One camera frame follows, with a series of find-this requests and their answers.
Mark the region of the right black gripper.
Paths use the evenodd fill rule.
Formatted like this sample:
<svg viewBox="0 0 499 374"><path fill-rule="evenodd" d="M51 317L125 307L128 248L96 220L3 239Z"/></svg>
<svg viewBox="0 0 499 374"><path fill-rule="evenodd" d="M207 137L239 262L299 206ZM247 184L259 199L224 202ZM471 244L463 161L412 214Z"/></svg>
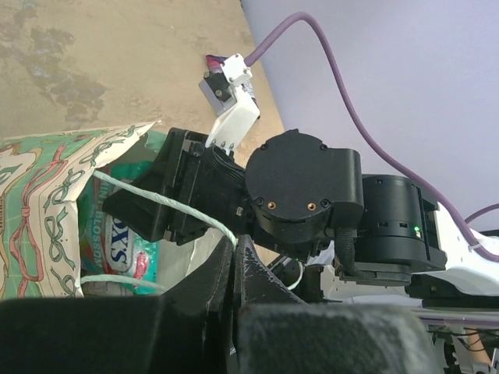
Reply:
<svg viewBox="0 0 499 374"><path fill-rule="evenodd" d="M109 175L199 210L236 236L250 235L253 208L245 170L237 165L233 152L206 147L206 140L205 134L172 128L155 160L116 161ZM102 209L148 242L175 240L171 207L115 187Z"/></svg>

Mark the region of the green patterned paper bag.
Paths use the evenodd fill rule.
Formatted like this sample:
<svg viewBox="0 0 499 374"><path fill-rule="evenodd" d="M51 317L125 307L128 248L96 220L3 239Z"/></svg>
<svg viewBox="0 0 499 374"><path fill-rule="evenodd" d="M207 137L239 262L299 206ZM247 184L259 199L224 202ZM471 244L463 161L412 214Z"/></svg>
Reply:
<svg viewBox="0 0 499 374"><path fill-rule="evenodd" d="M1 141L1 297L147 295L155 282L81 267L77 200L90 178L116 187L111 164L152 161L166 136L152 123Z"/></svg>

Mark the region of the pink red snack packet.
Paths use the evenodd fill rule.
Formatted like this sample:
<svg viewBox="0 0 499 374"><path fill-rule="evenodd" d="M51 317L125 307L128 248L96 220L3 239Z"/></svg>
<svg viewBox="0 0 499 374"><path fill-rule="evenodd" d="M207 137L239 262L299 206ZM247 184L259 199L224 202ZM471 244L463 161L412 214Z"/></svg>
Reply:
<svg viewBox="0 0 499 374"><path fill-rule="evenodd" d="M144 251L139 252L136 257L133 278L143 281L152 281L154 279L154 261L150 255Z"/></svg>

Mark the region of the teal mint candy packet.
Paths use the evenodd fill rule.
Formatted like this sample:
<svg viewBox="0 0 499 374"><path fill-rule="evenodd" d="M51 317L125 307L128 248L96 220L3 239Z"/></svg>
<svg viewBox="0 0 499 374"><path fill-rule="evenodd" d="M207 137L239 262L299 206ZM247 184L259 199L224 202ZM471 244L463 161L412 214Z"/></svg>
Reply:
<svg viewBox="0 0 499 374"><path fill-rule="evenodd" d="M133 277L139 252L148 253L157 275L158 244L143 240L125 223L104 213L102 204L116 186L92 177L77 200L80 258L89 275L115 274Z"/></svg>

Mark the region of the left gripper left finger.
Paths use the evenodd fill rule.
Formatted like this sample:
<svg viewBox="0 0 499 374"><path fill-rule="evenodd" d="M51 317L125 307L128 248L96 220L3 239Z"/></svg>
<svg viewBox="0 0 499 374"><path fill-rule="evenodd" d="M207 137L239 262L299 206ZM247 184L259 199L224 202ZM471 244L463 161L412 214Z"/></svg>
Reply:
<svg viewBox="0 0 499 374"><path fill-rule="evenodd" d="M232 243L161 295L19 298L1 304L4 373L225 373Z"/></svg>

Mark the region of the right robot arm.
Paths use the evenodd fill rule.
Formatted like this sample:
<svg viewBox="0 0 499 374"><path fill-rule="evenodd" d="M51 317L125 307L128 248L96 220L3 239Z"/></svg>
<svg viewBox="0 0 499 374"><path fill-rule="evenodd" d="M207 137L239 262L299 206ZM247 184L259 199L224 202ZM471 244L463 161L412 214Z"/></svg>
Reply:
<svg viewBox="0 0 499 374"><path fill-rule="evenodd" d="M433 309L498 308L498 234L462 234L418 182L365 175L359 154L290 130L245 166L198 132L171 129L152 161L132 166L103 202L141 238L182 245L219 222L265 249L306 262L334 250L340 280L402 287Z"/></svg>

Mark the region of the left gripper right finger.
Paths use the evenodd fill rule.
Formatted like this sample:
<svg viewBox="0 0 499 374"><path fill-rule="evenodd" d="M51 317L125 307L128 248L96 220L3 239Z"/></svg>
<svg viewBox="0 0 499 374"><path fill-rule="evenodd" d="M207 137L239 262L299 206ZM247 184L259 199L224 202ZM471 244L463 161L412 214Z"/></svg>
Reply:
<svg viewBox="0 0 499 374"><path fill-rule="evenodd" d="M441 373L432 341L396 305L307 304L259 260L235 250L233 340L242 373Z"/></svg>

